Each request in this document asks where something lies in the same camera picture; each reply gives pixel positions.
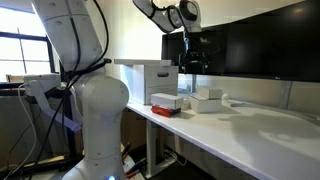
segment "cardboard box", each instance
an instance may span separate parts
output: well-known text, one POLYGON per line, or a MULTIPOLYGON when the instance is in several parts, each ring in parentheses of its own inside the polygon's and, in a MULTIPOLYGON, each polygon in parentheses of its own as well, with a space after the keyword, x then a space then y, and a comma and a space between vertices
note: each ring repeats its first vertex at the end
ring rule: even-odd
POLYGON ((167 109, 178 109, 183 106, 183 98, 169 94, 156 93, 151 95, 151 104, 167 109))
POLYGON ((222 108, 221 99, 208 100, 199 95, 189 96, 191 109, 196 113, 219 112, 222 108))
POLYGON ((154 93, 177 95, 177 66, 122 66, 120 73, 130 99, 140 104, 151 104, 151 94, 154 93))
POLYGON ((197 88, 197 93, 207 99, 221 99, 222 89, 210 88, 205 86, 199 86, 197 88))

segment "white table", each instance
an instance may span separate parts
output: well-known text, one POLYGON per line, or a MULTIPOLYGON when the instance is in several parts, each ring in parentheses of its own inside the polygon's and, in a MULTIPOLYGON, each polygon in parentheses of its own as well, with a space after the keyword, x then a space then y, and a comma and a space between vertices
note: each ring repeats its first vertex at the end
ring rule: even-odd
POLYGON ((168 166, 155 164, 157 124, 258 179, 320 179, 320 127, 304 119, 253 107, 171 118, 133 101, 127 107, 149 120, 147 177, 168 166))

